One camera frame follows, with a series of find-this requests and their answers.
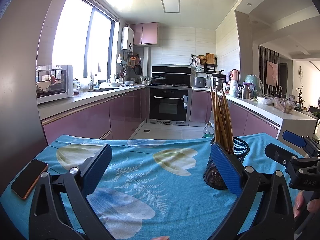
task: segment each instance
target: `cutting board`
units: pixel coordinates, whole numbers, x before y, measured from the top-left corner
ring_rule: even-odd
[[[207,53],[207,64],[215,64],[214,54]]]

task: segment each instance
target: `countertop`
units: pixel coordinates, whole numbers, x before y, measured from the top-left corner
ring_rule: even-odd
[[[193,87],[192,90],[198,90],[198,91],[209,91],[210,88],[196,88]],[[271,106],[266,106],[262,104],[258,104],[256,100],[253,99],[241,99],[241,98],[236,98],[233,96],[230,96],[226,94],[226,98],[230,101],[233,101],[245,108],[248,108],[249,110],[256,112],[257,114],[262,115],[263,117],[273,121],[274,123],[278,125],[282,125],[283,120],[316,120],[306,114],[303,114],[301,112],[292,111],[292,114],[286,114],[278,109],[275,109],[273,105]]]
[[[76,96],[58,99],[55,101],[38,105],[40,120],[60,114],[64,111],[83,106],[98,100],[114,97],[137,89],[145,88],[147,85],[136,85],[129,88],[118,88],[103,92],[80,92]]]

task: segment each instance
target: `ceiling light panel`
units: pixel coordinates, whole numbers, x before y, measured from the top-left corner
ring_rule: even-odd
[[[161,0],[165,13],[180,13],[180,0]]]

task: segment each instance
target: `human hand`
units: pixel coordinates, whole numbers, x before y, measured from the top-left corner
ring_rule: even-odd
[[[295,199],[294,207],[293,207],[293,216],[296,218],[300,215],[302,207],[304,203],[304,198],[302,195],[303,191],[300,191]],[[309,201],[307,205],[307,209],[310,213],[317,213],[320,210],[320,198]]]
[[[159,236],[156,238],[152,238],[151,240],[170,240],[169,236]]]

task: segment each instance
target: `oven handle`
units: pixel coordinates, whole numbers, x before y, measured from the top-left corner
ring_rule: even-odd
[[[183,100],[183,98],[160,98],[160,99],[175,99],[175,100]]]

